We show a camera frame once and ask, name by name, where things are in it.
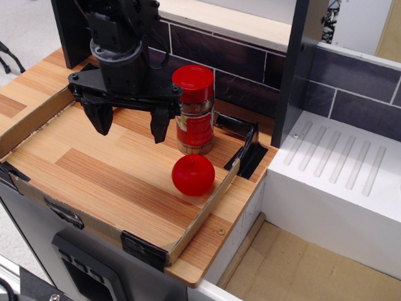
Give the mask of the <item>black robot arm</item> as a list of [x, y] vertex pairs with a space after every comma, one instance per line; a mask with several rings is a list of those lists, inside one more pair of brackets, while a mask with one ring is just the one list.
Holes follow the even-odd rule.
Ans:
[[86, 116], [102, 135], [113, 121], [113, 109], [150, 112], [155, 143], [165, 140], [170, 120], [181, 113], [182, 89], [159, 76], [150, 63], [148, 38], [165, 42], [152, 26], [160, 20], [158, 1], [77, 1], [91, 34], [90, 51], [97, 65], [87, 64], [69, 77], [70, 87]]

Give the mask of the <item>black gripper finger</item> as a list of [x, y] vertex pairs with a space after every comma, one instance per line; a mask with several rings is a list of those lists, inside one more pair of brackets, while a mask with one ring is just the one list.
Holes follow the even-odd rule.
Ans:
[[89, 102], [83, 102], [82, 105], [95, 130], [101, 135], [107, 135], [112, 125], [112, 107]]
[[156, 108], [151, 112], [151, 133], [156, 144], [165, 140], [167, 129], [170, 124], [170, 115], [167, 108]]

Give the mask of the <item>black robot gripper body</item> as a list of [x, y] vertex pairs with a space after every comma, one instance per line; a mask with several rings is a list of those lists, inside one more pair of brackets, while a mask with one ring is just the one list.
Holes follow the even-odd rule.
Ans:
[[88, 64], [68, 76], [76, 99], [95, 105], [110, 105], [168, 114], [181, 113], [182, 89], [162, 78], [148, 63], [141, 46], [121, 53], [100, 46], [91, 47], [98, 65]]

